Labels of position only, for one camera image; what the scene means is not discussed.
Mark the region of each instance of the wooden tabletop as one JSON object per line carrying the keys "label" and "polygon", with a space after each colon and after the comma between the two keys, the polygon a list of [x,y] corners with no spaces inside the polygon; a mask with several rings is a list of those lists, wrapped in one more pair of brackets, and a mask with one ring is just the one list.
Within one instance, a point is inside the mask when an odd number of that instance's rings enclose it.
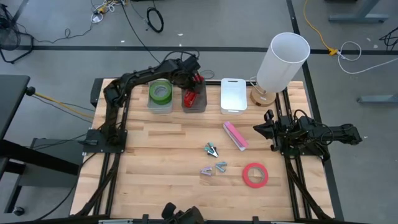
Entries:
{"label": "wooden tabletop", "polygon": [[[111,80],[105,79],[103,88]],[[310,114],[302,82],[291,82],[289,98],[294,110]],[[293,220],[289,186],[284,158],[272,152],[271,140],[253,130],[264,122],[264,113],[273,109],[255,106],[249,98],[248,108],[239,116],[220,112],[220,86],[207,86],[208,105],[204,113],[186,114],[181,108],[181,90],[174,88],[173,112],[152,114],[147,109],[148,86],[137,86],[132,91],[126,129],[126,151],[121,156],[111,218],[161,218],[167,202],[177,209],[196,206],[207,220]],[[106,103],[101,91],[93,128],[103,124]],[[225,133],[223,123],[230,121],[249,143],[241,152]],[[208,156],[203,150],[213,142],[219,157]],[[98,186],[103,154],[95,155],[81,169],[71,214],[79,211]],[[228,163],[226,172],[213,168],[211,177],[200,174],[206,166],[217,162]],[[269,173],[265,187],[252,189],[242,180],[243,168],[252,162],[264,164]],[[326,214],[334,217],[322,162],[315,156],[302,156],[308,191]],[[249,173],[253,179],[259,174]],[[298,192],[300,214],[303,204]],[[104,194],[101,211],[104,211]]]}

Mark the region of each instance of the red tape roll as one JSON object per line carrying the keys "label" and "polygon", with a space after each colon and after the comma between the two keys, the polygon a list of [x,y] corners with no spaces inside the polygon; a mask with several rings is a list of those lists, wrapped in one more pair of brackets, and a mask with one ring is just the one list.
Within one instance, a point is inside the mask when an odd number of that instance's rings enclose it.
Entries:
{"label": "red tape roll", "polygon": [[[262,180],[258,183],[254,183],[249,179],[249,170],[255,168],[258,169],[262,172]],[[267,169],[260,163],[252,163],[247,165],[244,169],[243,169],[243,181],[252,188],[260,188],[263,187],[267,184],[268,182],[268,171]]]}

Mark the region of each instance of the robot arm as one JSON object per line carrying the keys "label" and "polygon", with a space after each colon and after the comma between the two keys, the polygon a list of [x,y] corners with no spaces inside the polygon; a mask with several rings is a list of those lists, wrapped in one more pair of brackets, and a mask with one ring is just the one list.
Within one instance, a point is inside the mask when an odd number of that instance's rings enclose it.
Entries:
{"label": "robot arm", "polygon": [[190,56],[185,61],[180,59],[164,60],[160,65],[142,71],[125,73],[122,77],[113,80],[104,89],[106,101],[105,123],[101,126],[101,133],[110,145],[121,144],[124,130],[117,129],[116,120],[120,107],[128,99],[131,90],[136,85],[145,84],[158,78],[165,78],[182,89],[195,91],[198,80],[195,80],[196,71],[200,68],[197,58]]}
{"label": "robot arm", "polygon": [[273,151],[284,155],[315,155],[327,161],[330,157],[326,147],[333,141],[343,144],[357,145],[362,139],[352,124],[329,127],[316,122],[308,116],[302,116],[290,122],[288,116],[279,116],[272,120],[274,114],[268,110],[264,115],[264,124],[254,126],[254,130],[266,139],[272,139]]}

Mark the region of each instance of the green tape roll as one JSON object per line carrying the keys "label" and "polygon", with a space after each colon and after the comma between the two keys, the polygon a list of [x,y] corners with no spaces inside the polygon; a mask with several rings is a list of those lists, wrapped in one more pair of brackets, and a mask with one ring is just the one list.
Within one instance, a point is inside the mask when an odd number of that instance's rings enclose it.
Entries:
{"label": "green tape roll", "polygon": [[167,81],[157,81],[149,87],[149,96],[157,105],[165,105],[172,100],[172,86]]}

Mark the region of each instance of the purple clip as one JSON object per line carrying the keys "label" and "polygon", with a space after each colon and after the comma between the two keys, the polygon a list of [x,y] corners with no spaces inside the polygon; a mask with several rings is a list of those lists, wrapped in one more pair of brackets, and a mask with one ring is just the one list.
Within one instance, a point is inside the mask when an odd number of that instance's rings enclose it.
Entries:
{"label": "purple clip", "polygon": [[201,174],[205,174],[205,175],[211,175],[211,171],[213,170],[213,168],[212,167],[205,167],[205,168],[203,168],[201,171],[200,171],[200,173]]}

